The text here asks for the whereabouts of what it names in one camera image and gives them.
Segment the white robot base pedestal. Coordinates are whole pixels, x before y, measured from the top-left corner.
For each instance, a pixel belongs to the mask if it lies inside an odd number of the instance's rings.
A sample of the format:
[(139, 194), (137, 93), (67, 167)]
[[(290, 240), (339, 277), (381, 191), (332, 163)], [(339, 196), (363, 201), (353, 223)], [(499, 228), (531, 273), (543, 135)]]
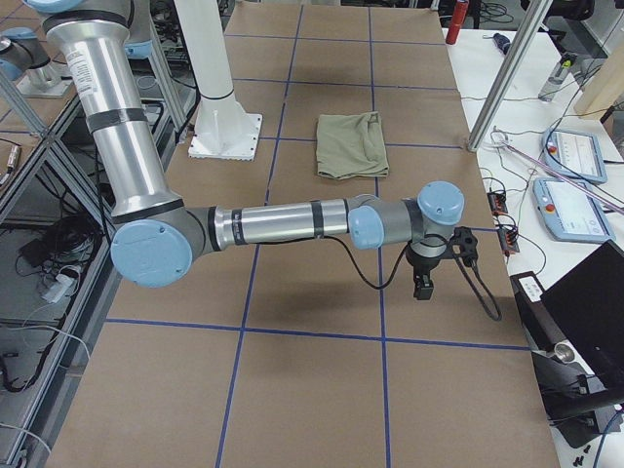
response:
[(218, 5), (180, 0), (175, 8), (200, 95), (189, 155), (251, 161), (262, 116), (246, 112), (235, 96)]

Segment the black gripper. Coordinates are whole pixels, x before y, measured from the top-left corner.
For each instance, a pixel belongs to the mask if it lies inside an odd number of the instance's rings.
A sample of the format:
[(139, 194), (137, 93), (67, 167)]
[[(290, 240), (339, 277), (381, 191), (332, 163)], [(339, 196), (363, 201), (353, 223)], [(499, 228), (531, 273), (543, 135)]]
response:
[(438, 256), (424, 256), (408, 247), (407, 260), (413, 273), (413, 297), (416, 300), (430, 300), (434, 291), (431, 272), (439, 265), (441, 259)]

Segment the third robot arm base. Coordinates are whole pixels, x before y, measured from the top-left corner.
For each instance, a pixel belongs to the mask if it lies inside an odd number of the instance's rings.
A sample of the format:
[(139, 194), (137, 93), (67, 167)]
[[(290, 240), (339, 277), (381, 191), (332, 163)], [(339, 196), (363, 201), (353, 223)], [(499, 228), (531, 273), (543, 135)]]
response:
[(73, 90), (68, 66), (54, 61), (27, 27), (1, 32), (1, 71), (26, 98), (64, 98)]

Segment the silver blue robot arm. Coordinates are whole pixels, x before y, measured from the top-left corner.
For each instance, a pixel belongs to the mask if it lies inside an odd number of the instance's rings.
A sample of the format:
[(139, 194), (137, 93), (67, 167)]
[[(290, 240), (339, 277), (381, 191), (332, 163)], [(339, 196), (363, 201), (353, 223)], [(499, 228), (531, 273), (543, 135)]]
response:
[(401, 245), (415, 296), (431, 296), (433, 269), (454, 255), (464, 210), (456, 185), (432, 181), (395, 202), (372, 195), (238, 209), (188, 202), (188, 195), (200, 194), (199, 179), (170, 186), (129, 64), (131, 49), (149, 47), (148, 3), (33, 1), (30, 8), (66, 59), (112, 187), (110, 254), (126, 280), (161, 288), (183, 278), (201, 256), (230, 247), (348, 235), (349, 246), (360, 250)]

